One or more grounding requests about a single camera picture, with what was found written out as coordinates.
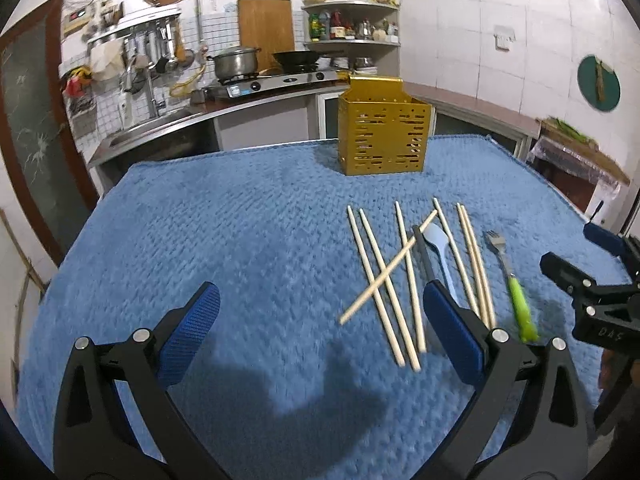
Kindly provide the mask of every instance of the screw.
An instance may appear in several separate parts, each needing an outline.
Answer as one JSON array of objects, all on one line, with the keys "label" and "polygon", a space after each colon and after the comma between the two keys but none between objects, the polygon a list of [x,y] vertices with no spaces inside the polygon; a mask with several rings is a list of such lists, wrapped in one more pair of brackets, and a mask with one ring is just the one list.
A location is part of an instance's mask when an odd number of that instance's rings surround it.
[{"label": "screw", "polygon": [[501,328],[496,328],[492,332],[491,337],[493,337],[498,343],[506,343],[509,339],[509,334]]},{"label": "screw", "polygon": [[136,343],[143,343],[151,336],[151,332],[146,328],[139,328],[133,333],[133,341]]},{"label": "screw", "polygon": [[556,350],[564,350],[566,348],[566,343],[564,339],[560,339],[559,337],[553,338],[551,344],[554,346]]},{"label": "screw", "polygon": [[89,346],[89,338],[82,336],[76,339],[76,344],[74,345],[78,350],[84,350]]}]

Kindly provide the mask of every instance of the stainless steel counter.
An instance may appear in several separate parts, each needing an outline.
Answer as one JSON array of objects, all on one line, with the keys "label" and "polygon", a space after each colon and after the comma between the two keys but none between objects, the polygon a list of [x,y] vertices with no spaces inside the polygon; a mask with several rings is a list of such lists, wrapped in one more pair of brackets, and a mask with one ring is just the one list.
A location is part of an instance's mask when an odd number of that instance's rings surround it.
[{"label": "stainless steel counter", "polygon": [[185,107],[173,112],[169,112],[159,119],[147,121],[139,124],[126,132],[116,132],[106,137],[98,146],[95,153],[88,162],[89,168],[97,168],[105,162],[113,160],[124,153],[142,146],[160,137],[167,136],[179,130],[183,130],[203,121],[213,120],[220,116],[233,114],[247,108],[254,108],[275,102],[314,96],[327,92],[336,92],[348,88],[347,84],[336,84],[332,86],[322,86],[300,90],[297,92],[284,92],[264,98],[248,100],[243,102],[222,101],[215,104],[197,105]]}]

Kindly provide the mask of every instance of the fork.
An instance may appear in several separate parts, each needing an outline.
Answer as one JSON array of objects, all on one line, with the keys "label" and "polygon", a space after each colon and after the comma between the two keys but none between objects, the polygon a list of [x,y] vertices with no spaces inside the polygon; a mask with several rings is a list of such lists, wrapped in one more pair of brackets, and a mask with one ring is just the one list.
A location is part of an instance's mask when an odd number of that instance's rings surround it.
[{"label": "fork", "polygon": [[500,233],[496,231],[487,231],[486,239],[494,248],[494,252],[498,254],[498,258],[502,264],[505,274],[507,275],[507,283],[509,292],[511,293],[511,303],[513,303],[513,311],[520,328],[520,339],[522,342],[534,342],[538,340],[538,329],[531,320],[531,311],[524,292],[516,275],[513,273],[513,267],[507,257],[507,241]]}]

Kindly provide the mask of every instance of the wooden door frame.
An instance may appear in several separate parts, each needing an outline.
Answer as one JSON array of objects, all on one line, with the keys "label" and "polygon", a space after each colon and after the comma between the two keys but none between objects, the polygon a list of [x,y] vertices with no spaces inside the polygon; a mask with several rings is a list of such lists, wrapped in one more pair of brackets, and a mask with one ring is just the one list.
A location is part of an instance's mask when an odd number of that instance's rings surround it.
[{"label": "wooden door frame", "polygon": [[[34,11],[27,14],[17,22],[3,36],[0,36],[0,52],[13,43],[18,36],[34,27],[42,20],[46,20],[45,32],[45,56],[47,70],[47,84],[49,94],[52,96],[51,110],[54,120],[60,125],[60,144],[65,154],[66,163],[78,186],[84,204],[89,211],[93,211],[98,202],[98,193],[95,190],[91,177],[84,164],[84,159],[76,150],[76,144],[71,134],[71,129],[66,117],[66,110],[58,76],[58,67],[61,62],[60,53],[60,23],[62,17],[63,0],[49,0]],[[2,67],[0,66],[0,89],[2,88]],[[15,153],[14,142],[11,136],[8,118],[4,110],[4,99],[0,98],[0,150],[6,166],[9,179],[14,187],[16,198],[24,211],[25,216],[33,228],[38,240],[42,243],[54,263],[59,266],[64,259],[64,253],[47,226],[44,217],[36,205],[27,180],[24,177],[20,162]]]}]

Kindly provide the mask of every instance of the perforated metal basket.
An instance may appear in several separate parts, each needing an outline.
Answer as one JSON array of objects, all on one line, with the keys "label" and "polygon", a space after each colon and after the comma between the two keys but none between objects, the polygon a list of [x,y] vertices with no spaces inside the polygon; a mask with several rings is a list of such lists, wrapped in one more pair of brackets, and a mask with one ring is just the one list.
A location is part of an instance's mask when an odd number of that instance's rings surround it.
[{"label": "perforated metal basket", "polygon": [[352,76],[338,104],[338,156],[344,174],[422,171],[431,105],[397,77]]}]

